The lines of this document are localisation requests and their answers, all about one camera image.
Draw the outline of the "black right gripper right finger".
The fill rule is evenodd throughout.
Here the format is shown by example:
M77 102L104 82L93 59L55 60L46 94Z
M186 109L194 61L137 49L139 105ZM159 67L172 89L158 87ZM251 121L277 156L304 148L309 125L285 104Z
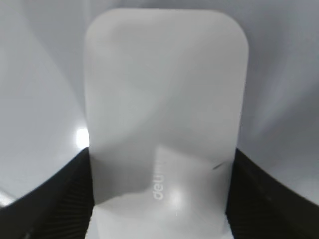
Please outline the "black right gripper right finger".
M236 239L317 239L319 207L274 179L239 149L226 216Z

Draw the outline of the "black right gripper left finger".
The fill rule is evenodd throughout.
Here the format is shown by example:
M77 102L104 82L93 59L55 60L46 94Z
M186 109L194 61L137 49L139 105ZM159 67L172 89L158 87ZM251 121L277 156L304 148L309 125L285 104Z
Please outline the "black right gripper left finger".
M83 239L94 202L89 150L0 210L2 239Z

